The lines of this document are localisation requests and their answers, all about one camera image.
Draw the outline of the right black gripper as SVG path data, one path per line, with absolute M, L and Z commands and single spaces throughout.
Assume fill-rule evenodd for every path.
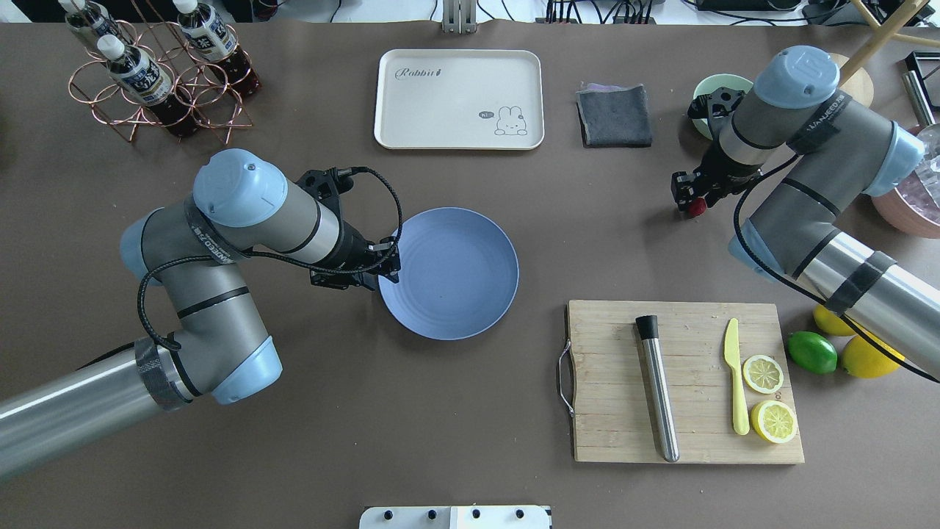
M 742 164 L 724 153 L 719 144 L 711 144 L 695 170 L 671 175 L 673 201 L 682 214 L 694 215 L 691 206 L 695 198 L 705 198 L 711 208 L 729 194 L 740 194 L 756 178 L 761 166 Z

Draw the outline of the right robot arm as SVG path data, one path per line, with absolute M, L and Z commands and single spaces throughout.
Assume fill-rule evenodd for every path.
M 748 94 L 712 127 L 711 146 L 692 172 L 672 175 L 679 210 L 741 193 L 758 180 L 772 152 L 787 145 L 800 161 L 743 222 L 729 250 L 812 289 L 834 314 L 938 375 L 938 291 L 835 226 L 857 195 L 884 195 L 925 154 L 899 124 L 837 87 L 839 68 L 826 51 L 780 51 Z

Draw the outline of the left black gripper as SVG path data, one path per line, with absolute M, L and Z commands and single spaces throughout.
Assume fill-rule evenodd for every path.
M 400 251 L 399 237 L 391 235 L 379 243 L 366 240 L 348 223 L 343 223 L 340 230 L 339 244 L 320 262 L 317 267 L 339 269 L 342 274 L 310 272 L 310 284 L 336 290 L 346 290 L 350 286 L 363 286 L 376 290 L 379 277 L 398 284 Z

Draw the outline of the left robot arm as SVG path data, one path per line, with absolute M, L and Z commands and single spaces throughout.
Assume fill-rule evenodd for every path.
M 212 155 L 184 201 L 122 234 L 145 337 L 3 402 L 2 479 L 198 396 L 228 405 L 275 382 L 282 364 L 240 262 L 288 262 L 338 290 L 397 281 L 400 235 L 372 242 L 342 217 L 340 195 L 367 172 L 310 170 L 290 181 L 243 148 Z

